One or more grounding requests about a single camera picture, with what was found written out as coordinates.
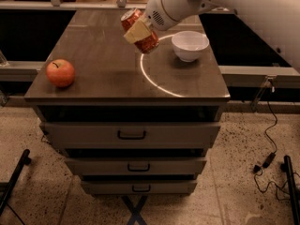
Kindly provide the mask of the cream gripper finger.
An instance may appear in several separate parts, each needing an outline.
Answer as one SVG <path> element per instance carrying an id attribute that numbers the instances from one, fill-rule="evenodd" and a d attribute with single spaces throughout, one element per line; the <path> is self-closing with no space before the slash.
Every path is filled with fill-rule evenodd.
<path id="1" fill-rule="evenodd" d="M 129 44 L 134 44 L 152 35 L 152 30 L 149 28 L 147 20 L 137 20 L 124 34 L 125 40 Z"/>

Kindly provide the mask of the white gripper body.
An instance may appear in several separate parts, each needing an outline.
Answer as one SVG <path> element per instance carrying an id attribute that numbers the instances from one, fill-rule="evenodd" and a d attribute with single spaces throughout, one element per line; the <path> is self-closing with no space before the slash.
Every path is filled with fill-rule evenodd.
<path id="1" fill-rule="evenodd" d="M 149 0 L 145 8 L 147 25 L 166 31 L 185 18 L 214 9 L 210 0 Z"/>

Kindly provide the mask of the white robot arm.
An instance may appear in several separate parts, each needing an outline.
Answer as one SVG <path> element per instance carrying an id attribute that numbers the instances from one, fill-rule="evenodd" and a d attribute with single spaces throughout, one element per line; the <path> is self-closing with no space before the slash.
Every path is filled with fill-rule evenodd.
<path id="1" fill-rule="evenodd" d="M 300 68 L 300 0 L 149 0 L 144 14 L 126 31 L 134 44 L 154 29 L 166 31 L 185 18 L 228 8 L 294 68 Z"/>

